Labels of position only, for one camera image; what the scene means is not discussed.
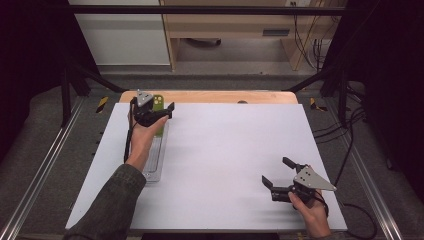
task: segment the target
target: white paper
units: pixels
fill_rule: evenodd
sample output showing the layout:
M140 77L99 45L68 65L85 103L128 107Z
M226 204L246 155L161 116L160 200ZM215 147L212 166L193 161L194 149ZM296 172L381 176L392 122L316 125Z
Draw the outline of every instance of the white paper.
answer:
M66 228L88 210L122 164L127 104L116 104ZM293 184L288 157L328 180L302 105L176 104L168 120L160 182L142 191L131 229L282 231L304 229L291 203L273 202L262 184ZM333 230L346 230L333 192L323 191Z

